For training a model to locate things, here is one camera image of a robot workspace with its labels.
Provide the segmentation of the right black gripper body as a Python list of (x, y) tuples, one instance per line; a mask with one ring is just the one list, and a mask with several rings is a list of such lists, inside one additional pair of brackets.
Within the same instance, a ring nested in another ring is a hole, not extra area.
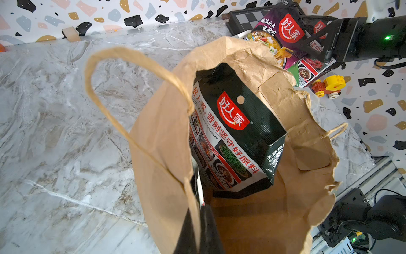
[(330, 23), (321, 31), (299, 43), (300, 50), (320, 62), (351, 62), (367, 60), (361, 55), (364, 43), (360, 36), (365, 33), (366, 17), (339, 19)]

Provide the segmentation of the purple condiment packet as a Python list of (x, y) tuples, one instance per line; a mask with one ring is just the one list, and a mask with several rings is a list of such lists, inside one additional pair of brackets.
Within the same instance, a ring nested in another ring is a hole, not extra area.
[(306, 87), (324, 71), (334, 67), (336, 60), (324, 63), (306, 53), (300, 44), (321, 31), (336, 18), (302, 15), (292, 1), (281, 1), (259, 21), (244, 40), (265, 46), (278, 65), (291, 72), (297, 87)]

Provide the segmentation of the black condiment packet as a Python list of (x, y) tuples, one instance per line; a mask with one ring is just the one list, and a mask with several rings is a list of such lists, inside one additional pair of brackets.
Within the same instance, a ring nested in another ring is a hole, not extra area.
[(205, 206), (205, 199), (204, 199), (204, 191), (203, 191), (203, 186), (201, 182), (201, 177), (199, 173), (199, 166), (194, 159), (193, 156), (191, 156), (191, 162), (192, 162), (192, 169), (193, 169), (193, 177), (191, 179), (191, 187), (192, 191), (195, 195), (196, 200), (199, 203), (199, 206)]
[(270, 188), (287, 133), (234, 69), (221, 63), (198, 71), (192, 101), (190, 146), (203, 185), (221, 199)]

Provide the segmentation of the brown paper bag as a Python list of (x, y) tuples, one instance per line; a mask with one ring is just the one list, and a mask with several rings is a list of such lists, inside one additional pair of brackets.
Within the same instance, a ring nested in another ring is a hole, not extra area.
[[(120, 59), (163, 80), (127, 131), (102, 104), (92, 76)], [(163, 254), (307, 254), (312, 228), (335, 204), (339, 163), (310, 95), (262, 45), (221, 37), (168, 71), (115, 47), (87, 61), (85, 89), (129, 142), (151, 235)]]

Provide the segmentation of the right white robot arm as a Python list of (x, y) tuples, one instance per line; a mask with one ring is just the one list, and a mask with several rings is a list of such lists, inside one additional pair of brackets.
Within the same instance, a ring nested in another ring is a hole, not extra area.
[(336, 19), (299, 43), (321, 62), (374, 59), (389, 62), (406, 56), (406, 17), (395, 12), (400, 1), (365, 1), (359, 17)]

